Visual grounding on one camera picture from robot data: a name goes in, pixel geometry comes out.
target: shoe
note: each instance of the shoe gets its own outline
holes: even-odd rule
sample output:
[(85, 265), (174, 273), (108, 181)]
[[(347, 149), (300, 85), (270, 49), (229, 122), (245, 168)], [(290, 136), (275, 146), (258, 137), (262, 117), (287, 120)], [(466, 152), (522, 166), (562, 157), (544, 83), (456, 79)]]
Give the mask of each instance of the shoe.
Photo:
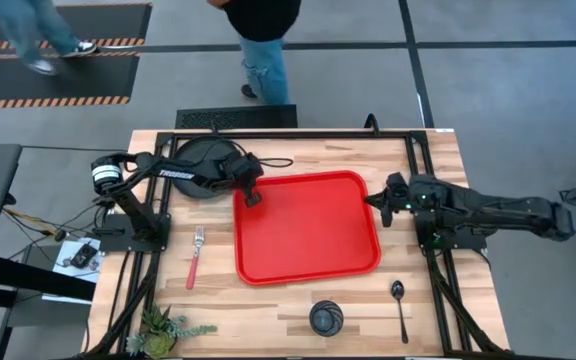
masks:
[(68, 53), (66, 55), (61, 55), (61, 57), (62, 58), (71, 58), (71, 57), (86, 56), (86, 55), (90, 55), (90, 54), (94, 53), (95, 51), (97, 51), (97, 45), (95, 45), (94, 43), (86, 42), (86, 41), (80, 41), (79, 45), (77, 45), (77, 48), (75, 49), (75, 51)]
[(57, 69), (48, 60), (44, 59), (35, 60), (33, 62), (26, 63), (26, 66), (28, 66), (31, 70), (34, 70), (42, 75), (52, 76), (57, 74)]
[(246, 84), (241, 87), (241, 93), (248, 99), (256, 99), (257, 95), (252, 91), (250, 85)]

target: succulent plant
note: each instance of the succulent plant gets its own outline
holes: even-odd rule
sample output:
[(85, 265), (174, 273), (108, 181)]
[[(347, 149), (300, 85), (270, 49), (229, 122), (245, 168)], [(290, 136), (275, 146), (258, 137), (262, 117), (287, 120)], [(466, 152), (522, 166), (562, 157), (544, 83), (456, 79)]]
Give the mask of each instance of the succulent plant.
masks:
[(166, 357), (172, 346), (175, 345), (175, 339), (167, 333), (146, 335), (144, 352), (151, 358), (157, 360)]
[(170, 306), (162, 314), (159, 306), (152, 304), (150, 310), (145, 310), (141, 315), (142, 323), (148, 327), (148, 330), (153, 333), (165, 333), (168, 328), (168, 314), (170, 314)]
[(137, 355), (138, 352), (142, 351), (144, 344), (146, 344), (146, 337), (142, 334), (129, 336), (126, 340), (126, 349), (131, 356)]
[(170, 306), (163, 313), (159, 306), (154, 304), (150, 310), (144, 310), (140, 332), (127, 339), (127, 347), (131, 355), (144, 352), (153, 359), (161, 359), (168, 355), (177, 339), (217, 331), (217, 327), (212, 325), (182, 329), (181, 326), (186, 322), (186, 318), (184, 316), (168, 318), (169, 314)]

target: person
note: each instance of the person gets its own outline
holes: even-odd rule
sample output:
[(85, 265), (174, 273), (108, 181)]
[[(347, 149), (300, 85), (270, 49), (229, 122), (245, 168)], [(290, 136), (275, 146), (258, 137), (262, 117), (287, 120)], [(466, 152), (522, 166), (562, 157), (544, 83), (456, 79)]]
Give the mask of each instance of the person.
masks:
[(206, 0), (226, 12), (239, 33), (248, 84), (241, 92), (266, 105), (290, 103), (283, 37), (299, 16), (301, 0)]
[(39, 54), (35, 27), (62, 58), (85, 56), (97, 50), (97, 45), (81, 41), (73, 34), (52, 0), (0, 0), (0, 27), (19, 59), (44, 75), (55, 75), (57, 71)]

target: red-handled fork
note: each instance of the red-handled fork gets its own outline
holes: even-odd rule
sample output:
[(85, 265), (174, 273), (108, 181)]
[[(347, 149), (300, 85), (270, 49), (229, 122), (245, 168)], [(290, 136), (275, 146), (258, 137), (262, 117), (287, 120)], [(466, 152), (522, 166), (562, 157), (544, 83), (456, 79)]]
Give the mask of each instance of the red-handled fork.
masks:
[(190, 273), (186, 281), (186, 289), (191, 290), (195, 287), (195, 274), (197, 274), (197, 263), (199, 263), (199, 251), (204, 245), (204, 227), (197, 226), (195, 232), (195, 255), (192, 257), (192, 264), (190, 264)]

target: butcher block tabletop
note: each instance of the butcher block tabletop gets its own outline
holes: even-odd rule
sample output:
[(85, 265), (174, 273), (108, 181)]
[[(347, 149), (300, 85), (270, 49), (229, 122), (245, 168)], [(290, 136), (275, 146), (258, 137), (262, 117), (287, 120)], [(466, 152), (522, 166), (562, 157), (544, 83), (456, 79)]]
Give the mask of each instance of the butcher block tabletop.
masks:
[[(133, 132), (128, 152), (153, 152), (158, 132)], [(197, 133), (197, 130), (178, 132)], [(436, 176), (466, 186), (455, 133), (427, 130), (427, 135)], [(283, 157), (294, 160), (294, 164), (288, 168), (265, 167), (265, 176), (351, 170), (363, 177), (370, 194), (382, 191), (391, 173), (401, 172), (406, 179), (410, 176), (405, 144), (400, 139), (245, 139), (237, 142), (260, 158)], [(423, 169), (421, 151), (417, 149), (416, 154), (420, 169)], [(147, 182), (144, 181), (133, 189), (142, 201), (146, 188)], [(161, 191), (158, 189), (155, 194), (161, 194)], [(155, 195), (156, 208), (159, 206), (156, 202), (158, 196)], [(381, 247), (381, 262), (367, 275), (250, 286), (239, 278), (235, 269), (232, 195), (198, 201), (181, 195), (173, 188), (169, 212), (172, 215), (172, 230), (168, 248), (161, 257), (155, 303), (163, 308), (170, 305), (171, 315), (186, 316), (190, 326), (218, 327), (218, 331), (213, 334), (181, 339), (170, 356), (443, 354), (428, 268), (417, 245), (411, 214), (395, 215), (392, 227), (384, 228), (379, 212), (373, 210)], [(205, 244), (199, 258), (195, 287), (187, 290), (186, 279), (193, 257), (197, 226), (205, 228)], [(488, 265), (471, 250), (455, 250), (453, 256), (464, 305), (492, 341), (507, 348), (506, 333)], [(108, 328), (123, 259), (123, 253), (113, 253), (107, 254), (103, 260), (89, 318), (91, 345), (97, 344)], [(148, 262), (148, 257), (144, 257), (142, 275)], [(125, 269), (115, 317), (123, 309), (131, 264), (132, 255)], [(395, 280), (402, 281), (406, 290), (402, 307), (410, 339), (408, 344), (401, 341), (399, 311), (389, 292)], [(337, 303), (345, 317), (343, 329), (333, 337), (318, 336), (309, 325), (310, 309), (321, 300)], [(453, 348), (459, 349), (455, 316), (447, 303), (446, 309)], [(140, 314), (141, 309), (138, 309), (133, 316), (131, 333), (138, 329)]]

